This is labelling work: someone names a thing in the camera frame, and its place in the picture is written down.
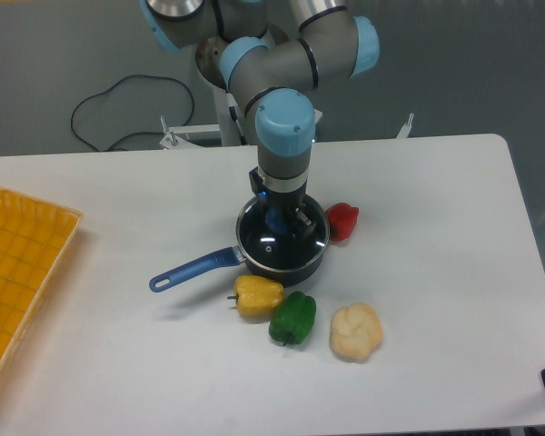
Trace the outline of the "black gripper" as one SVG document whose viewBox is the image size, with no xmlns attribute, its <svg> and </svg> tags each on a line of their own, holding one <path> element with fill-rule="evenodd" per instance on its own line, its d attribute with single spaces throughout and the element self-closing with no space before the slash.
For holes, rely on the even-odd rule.
<svg viewBox="0 0 545 436">
<path fill-rule="evenodd" d="M 259 170 L 259 167 L 255 167 L 249 172 L 249 181 L 253 194 L 262 199 L 264 216 L 273 221 L 293 221 L 293 236 L 312 236 L 316 222 L 303 203 L 307 183 L 288 193 L 275 192 L 265 186 Z"/>
</svg>

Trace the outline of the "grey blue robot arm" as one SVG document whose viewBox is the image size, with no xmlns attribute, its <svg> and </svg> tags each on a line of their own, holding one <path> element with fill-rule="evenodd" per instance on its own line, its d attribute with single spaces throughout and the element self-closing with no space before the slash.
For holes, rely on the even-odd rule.
<svg viewBox="0 0 545 436">
<path fill-rule="evenodd" d="M 258 147 L 251 175 L 264 201 L 264 220 L 287 234 L 302 209 L 315 112 L 306 92 L 373 68 L 380 56 L 376 28 L 344 1 L 292 1 L 299 36 L 268 43 L 264 1 L 142 1 L 142 13 L 167 51 L 216 38 L 216 63 L 226 90 L 243 111 Z"/>
</svg>

